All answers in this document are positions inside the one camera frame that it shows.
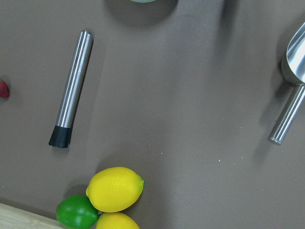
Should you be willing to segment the steel ice scoop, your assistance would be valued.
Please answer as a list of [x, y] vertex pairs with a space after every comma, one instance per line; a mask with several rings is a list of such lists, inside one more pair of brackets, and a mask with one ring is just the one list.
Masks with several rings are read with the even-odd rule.
[[297, 112], [305, 101], [305, 25], [291, 38], [281, 62], [282, 74], [293, 90], [280, 113], [268, 140], [281, 145]]

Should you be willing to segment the steel muddler black tip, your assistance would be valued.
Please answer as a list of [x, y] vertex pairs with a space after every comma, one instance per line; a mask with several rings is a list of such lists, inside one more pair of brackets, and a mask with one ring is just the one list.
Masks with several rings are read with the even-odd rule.
[[52, 147], [67, 148], [71, 142], [74, 119], [92, 46], [93, 35], [88, 30], [82, 30], [76, 43], [56, 124], [49, 140], [49, 145]]

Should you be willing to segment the yellow lemon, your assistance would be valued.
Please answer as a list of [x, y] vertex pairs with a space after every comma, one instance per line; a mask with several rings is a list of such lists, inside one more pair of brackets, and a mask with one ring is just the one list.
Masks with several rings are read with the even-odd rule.
[[119, 212], [133, 205], [144, 189], [144, 180], [126, 167], [110, 167], [95, 174], [86, 188], [91, 204], [101, 212]]
[[102, 213], [96, 223], [96, 229], [140, 229], [129, 216], [121, 213]]

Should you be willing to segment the mint green bowl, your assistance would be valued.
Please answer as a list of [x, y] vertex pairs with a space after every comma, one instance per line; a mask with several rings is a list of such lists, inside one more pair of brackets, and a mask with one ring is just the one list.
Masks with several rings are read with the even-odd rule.
[[156, 0], [131, 0], [131, 1], [136, 3], [151, 3], [151, 2], [155, 2]]

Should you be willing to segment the green lime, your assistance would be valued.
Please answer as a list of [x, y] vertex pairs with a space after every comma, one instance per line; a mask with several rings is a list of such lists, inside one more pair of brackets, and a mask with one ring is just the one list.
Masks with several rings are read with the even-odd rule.
[[89, 229], [98, 217], [98, 210], [93, 207], [87, 196], [68, 197], [56, 209], [56, 219], [67, 229]]

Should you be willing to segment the red strawberry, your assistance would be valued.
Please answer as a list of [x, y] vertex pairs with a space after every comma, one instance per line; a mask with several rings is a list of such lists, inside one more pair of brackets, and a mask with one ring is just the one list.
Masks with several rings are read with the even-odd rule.
[[0, 97], [1, 98], [9, 98], [10, 92], [8, 85], [6, 84], [5, 81], [1, 80], [0, 81]]

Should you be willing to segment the wooden cutting board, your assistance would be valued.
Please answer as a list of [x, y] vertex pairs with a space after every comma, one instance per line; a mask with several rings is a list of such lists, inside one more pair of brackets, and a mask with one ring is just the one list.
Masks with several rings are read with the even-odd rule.
[[63, 229], [56, 220], [0, 204], [1, 229]]

